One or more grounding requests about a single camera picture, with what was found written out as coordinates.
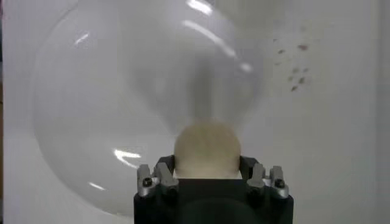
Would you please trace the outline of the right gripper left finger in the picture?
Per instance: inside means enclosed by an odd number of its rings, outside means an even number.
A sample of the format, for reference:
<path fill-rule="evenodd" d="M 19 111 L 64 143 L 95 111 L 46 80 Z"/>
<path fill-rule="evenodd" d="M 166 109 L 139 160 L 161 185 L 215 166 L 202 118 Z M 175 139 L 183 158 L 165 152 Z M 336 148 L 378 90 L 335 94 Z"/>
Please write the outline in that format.
<path fill-rule="evenodd" d="M 161 157 L 153 172 L 147 164 L 137 168 L 137 195 L 142 198 L 150 198 L 157 194 L 157 189 L 168 198 L 176 198 L 179 191 L 179 180 L 174 177 L 174 155 Z"/>

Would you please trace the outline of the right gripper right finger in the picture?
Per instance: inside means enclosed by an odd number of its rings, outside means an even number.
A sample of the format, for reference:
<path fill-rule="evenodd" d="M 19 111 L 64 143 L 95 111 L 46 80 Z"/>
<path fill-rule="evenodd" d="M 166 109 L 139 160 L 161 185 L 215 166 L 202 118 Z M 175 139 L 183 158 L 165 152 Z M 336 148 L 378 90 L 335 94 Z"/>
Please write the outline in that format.
<path fill-rule="evenodd" d="M 250 187 L 263 196 L 268 191 L 273 198 L 288 198 L 289 186 L 284 179 L 281 166 L 273 166 L 266 174 L 266 168 L 255 158 L 240 156 L 239 172 Z"/>

